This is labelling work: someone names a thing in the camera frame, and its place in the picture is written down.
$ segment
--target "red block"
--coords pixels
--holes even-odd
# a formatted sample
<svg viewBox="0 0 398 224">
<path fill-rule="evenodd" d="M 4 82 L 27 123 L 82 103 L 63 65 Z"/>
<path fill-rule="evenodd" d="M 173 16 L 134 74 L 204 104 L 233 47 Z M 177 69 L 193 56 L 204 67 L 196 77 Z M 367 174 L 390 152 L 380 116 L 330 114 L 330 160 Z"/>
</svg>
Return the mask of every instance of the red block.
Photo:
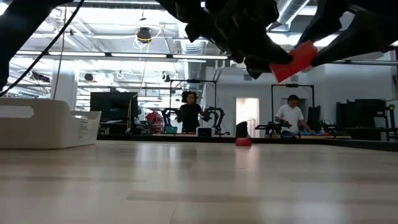
<svg viewBox="0 0 398 224">
<path fill-rule="evenodd" d="M 251 146 L 251 140 L 249 138 L 238 138 L 235 141 L 235 146 L 250 147 Z"/>
<path fill-rule="evenodd" d="M 280 83 L 297 72 L 301 72 L 308 68 L 310 66 L 311 59 L 313 59 L 317 53 L 318 49 L 313 45 L 313 42 L 309 40 L 289 52 L 289 54 L 293 56 L 293 61 L 289 64 L 280 65 L 271 63 L 269 66 L 275 75 L 276 80 Z"/>
</svg>

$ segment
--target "light wood floor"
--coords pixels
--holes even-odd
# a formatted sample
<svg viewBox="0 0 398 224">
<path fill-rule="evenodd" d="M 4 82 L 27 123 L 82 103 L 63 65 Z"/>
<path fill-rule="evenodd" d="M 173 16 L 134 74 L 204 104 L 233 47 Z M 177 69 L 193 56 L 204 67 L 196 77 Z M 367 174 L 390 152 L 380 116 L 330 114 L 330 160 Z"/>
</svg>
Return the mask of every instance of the light wood floor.
<svg viewBox="0 0 398 224">
<path fill-rule="evenodd" d="M 99 142 L 0 151 L 1 224 L 397 224 L 398 154 Z"/>
</svg>

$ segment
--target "white plastic bin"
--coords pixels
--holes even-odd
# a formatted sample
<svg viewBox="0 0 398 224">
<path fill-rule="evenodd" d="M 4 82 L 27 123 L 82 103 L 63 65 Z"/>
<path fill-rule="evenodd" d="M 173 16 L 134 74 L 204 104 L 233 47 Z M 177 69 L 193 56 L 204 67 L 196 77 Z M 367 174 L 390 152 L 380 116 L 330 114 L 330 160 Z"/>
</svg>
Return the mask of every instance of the white plastic bin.
<svg viewBox="0 0 398 224">
<path fill-rule="evenodd" d="M 0 149 L 95 144 L 100 118 L 101 112 L 70 111 L 63 101 L 1 98 Z"/>
</svg>

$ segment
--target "woman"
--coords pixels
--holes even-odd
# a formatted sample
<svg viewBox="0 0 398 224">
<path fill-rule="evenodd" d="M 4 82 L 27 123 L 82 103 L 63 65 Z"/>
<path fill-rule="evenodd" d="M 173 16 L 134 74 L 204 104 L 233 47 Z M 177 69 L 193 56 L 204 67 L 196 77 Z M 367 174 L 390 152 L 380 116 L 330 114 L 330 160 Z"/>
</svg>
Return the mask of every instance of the woman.
<svg viewBox="0 0 398 224">
<path fill-rule="evenodd" d="M 183 133 L 195 133 L 199 127 L 199 114 L 203 116 L 203 111 L 197 104 L 198 95 L 192 91 L 182 93 L 182 102 L 180 107 L 180 120 L 182 121 Z"/>
</svg>

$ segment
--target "teal object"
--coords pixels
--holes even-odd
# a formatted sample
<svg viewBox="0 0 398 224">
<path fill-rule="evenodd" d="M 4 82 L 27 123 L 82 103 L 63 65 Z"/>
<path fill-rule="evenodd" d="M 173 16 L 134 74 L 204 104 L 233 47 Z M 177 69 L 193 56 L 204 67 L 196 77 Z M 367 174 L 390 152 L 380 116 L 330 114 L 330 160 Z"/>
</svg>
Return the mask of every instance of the teal object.
<svg viewBox="0 0 398 224">
<path fill-rule="evenodd" d="M 172 126 L 168 126 L 164 128 L 164 133 L 165 134 L 176 134 L 178 130 L 178 127 L 172 127 Z"/>
</svg>

